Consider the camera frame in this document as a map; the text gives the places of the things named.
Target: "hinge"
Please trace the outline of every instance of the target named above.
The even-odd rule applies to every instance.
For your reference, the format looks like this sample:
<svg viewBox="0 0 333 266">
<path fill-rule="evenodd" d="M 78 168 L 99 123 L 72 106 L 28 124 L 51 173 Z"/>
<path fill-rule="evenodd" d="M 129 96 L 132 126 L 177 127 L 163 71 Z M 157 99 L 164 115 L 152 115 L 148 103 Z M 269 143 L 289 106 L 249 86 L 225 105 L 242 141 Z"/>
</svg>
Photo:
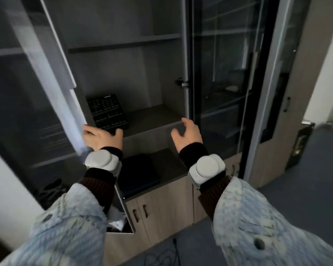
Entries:
<svg viewBox="0 0 333 266">
<path fill-rule="evenodd" d="M 184 81 L 182 77 L 179 77 L 178 80 L 175 80 L 175 84 L 178 85 L 182 89 L 188 89 L 189 88 L 189 82 Z"/>
</svg>

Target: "person's right hand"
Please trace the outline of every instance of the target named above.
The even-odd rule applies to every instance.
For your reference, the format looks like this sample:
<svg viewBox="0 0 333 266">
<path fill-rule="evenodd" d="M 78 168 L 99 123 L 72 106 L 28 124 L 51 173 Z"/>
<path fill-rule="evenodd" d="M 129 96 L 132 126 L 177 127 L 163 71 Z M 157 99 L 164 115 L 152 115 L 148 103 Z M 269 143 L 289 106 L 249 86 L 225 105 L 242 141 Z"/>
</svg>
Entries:
<svg viewBox="0 0 333 266">
<path fill-rule="evenodd" d="M 180 151 L 189 144 L 196 142 L 202 143 L 199 127 L 195 125 L 192 120 L 187 118 L 182 118 L 181 120 L 186 127 L 184 135 L 181 136 L 177 129 L 173 129 L 171 131 L 171 137 L 178 153 L 180 153 Z"/>
<path fill-rule="evenodd" d="M 123 130 L 116 129 L 115 136 L 105 130 L 88 125 L 83 125 L 83 130 L 85 144 L 94 151 L 98 151 L 106 146 L 112 146 L 122 150 Z"/>
</svg>

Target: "jacket button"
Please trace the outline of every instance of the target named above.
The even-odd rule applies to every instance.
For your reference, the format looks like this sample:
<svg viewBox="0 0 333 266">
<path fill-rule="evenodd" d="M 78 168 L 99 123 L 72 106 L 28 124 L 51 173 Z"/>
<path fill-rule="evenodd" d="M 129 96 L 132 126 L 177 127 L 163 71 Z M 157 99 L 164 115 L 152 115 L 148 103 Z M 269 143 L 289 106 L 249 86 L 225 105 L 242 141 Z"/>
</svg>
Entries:
<svg viewBox="0 0 333 266">
<path fill-rule="evenodd" d="M 44 222 L 50 220 L 52 216 L 53 216 L 52 214 L 47 215 L 47 216 L 43 219 L 42 223 L 44 223 Z"/>
<path fill-rule="evenodd" d="M 262 239 L 256 238 L 254 240 L 254 245 L 259 250 L 264 250 L 265 249 L 265 243 Z"/>
</svg>

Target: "person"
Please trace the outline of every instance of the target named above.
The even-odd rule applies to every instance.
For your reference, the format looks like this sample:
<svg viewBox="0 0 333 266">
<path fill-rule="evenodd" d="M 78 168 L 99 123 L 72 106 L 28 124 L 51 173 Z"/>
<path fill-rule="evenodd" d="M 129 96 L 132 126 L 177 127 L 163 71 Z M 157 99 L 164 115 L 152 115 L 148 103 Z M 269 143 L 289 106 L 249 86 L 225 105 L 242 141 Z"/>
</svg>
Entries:
<svg viewBox="0 0 333 266">
<path fill-rule="evenodd" d="M 202 144 L 198 126 L 186 118 L 182 122 L 185 134 L 173 129 L 171 136 L 200 189 L 199 200 L 228 265 L 333 265 L 333 247 L 292 226 L 248 183 L 226 176 L 220 157 L 209 155 Z M 37 218 L 28 240 L 0 266 L 102 265 L 123 131 L 112 136 L 87 125 L 83 130 L 86 145 L 94 150 L 85 162 L 90 168 Z"/>
</svg>

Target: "floor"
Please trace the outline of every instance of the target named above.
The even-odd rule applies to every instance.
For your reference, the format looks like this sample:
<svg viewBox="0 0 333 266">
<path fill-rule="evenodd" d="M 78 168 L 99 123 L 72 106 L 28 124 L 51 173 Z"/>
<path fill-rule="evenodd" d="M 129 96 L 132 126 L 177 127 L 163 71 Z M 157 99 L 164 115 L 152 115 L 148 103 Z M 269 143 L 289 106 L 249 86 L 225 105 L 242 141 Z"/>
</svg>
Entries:
<svg viewBox="0 0 333 266">
<path fill-rule="evenodd" d="M 333 129 L 315 130 L 300 163 L 260 191 L 293 225 L 333 246 Z M 221 249 L 214 243 L 209 219 L 174 237 L 182 266 L 226 265 Z M 173 237 L 124 264 L 143 265 L 179 265 Z"/>
</svg>

